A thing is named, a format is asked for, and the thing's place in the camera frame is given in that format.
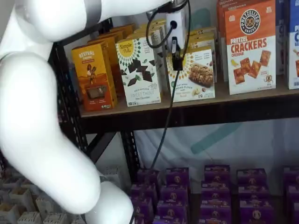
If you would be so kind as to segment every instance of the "chocolate image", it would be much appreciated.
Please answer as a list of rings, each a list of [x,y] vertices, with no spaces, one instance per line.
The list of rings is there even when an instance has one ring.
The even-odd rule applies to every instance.
[[[145,81],[148,81],[148,82],[153,82],[152,78],[151,78],[151,74],[149,71],[144,71],[142,73],[142,77],[143,77],[143,80]]]
[[[136,83],[136,81],[137,81],[136,78],[132,78],[132,79],[130,80],[130,82],[128,83],[128,86],[132,86],[132,85],[134,85],[134,84]]]

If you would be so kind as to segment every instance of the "cardboard box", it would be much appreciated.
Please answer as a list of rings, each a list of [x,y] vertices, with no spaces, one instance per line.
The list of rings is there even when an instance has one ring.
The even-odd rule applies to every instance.
[[[253,2],[224,14],[229,93],[276,88],[275,1]]]
[[[136,210],[136,215],[145,220],[152,221],[154,219],[153,203],[150,197],[140,198],[130,197],[133,207]]]
[[[2,203],[0,205],[0,217],[3,224],[17,224],[20,218],[18,206]]]
[[[274,223],[274,208],[267,200],[240,201],[241,224]]]
[[[34,212],[24,212],[18,219],[18,224],[43,224],[41,215]]]
[[[188,47],[191,49],[211,46],[212,50],[212,59],[213,59],[213,73],[214,73],[214,82],[217,82],[217,66],[216,66],[216,47],[214,33],[206,33],[205,35],[194,35],[194,38],[189,40]]]
[[[145,35],[116,44],[128,106],[161,102],[162,84],[158,55]]]
[[[267,185],[239,185],[238,196],[240,199],[269,199],[270,191]]]
[[[160,200],[181,201],[188,204],[188,187],[186,185],[176,184],[162,186]]]
[[[187,204],[179,201],[159,201],[157,205],[157,215],[163,218],[170,217],[188,220]]]
[[[167,57],[167,66],[172,94],[178,72],[173,70],[171,55]],[[215,98],[211,46],[187,50],[174,94],[174,102]]]
[[[117,97],[106,43],[77,47],[71,54],[85,110],[114,108],[117,105]]]
[[[229,183],[229,165],[205,165],[205,181]]]
[[[9,193],[9,197],[13,204],[18,205],[21,215],[21,211],[36,211],[29,189],[15,188]]]

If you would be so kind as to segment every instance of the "yellow box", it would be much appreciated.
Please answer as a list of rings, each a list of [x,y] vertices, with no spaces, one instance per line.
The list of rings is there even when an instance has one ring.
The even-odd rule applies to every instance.
[[[117,97],[106,42],[77,47],[71,54],[85,109],[114,108]]]
[[[124,38],[126,38],[127,36],[129,36],[134,32],[135,24],[132,23],[121,27],[114,27],[110,31],[119,31],[119,30],[123,30],[125,32]]]

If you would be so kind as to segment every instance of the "cracker image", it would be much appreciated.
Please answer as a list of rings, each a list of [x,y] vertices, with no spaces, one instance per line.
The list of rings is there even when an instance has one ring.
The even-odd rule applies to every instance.
[[[271,51],[263,50],[261,54],[260,64],[262,66],[268,66],[271,56]]]
[[[235,76],[235,83],[240,84],[245,82],[244,74],[242,73],[241,68],[234,70],[234,76]]]
[[[259,62],[253,61],[252,66],[251,66],[251,71],[248,73],[253,78],[256,78],[260,69],[261,69],[261,64]]]
[[[189,79],[194,83],[209,88],[214,83],[213,70],[207,66],[194,63],[190,67]]]
[[[243,75],[251,72],[251,65],[248,57],[241,60],[240,64],[241,64],[241,71]]]

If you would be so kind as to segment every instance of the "pretzel crackers box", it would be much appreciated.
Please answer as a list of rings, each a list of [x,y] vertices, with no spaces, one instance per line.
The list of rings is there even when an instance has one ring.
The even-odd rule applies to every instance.
[[[224,14],[230,94],[276,88],[275,0]]]
[[[288,27],[286,34],[286,73],[289,89],[299,88],[299,2],[288,0],[286,4],[286,19]]]
[[[87,111],[114,108],[117,97],[106,42],[77,47],[71,54],[84,108]]]

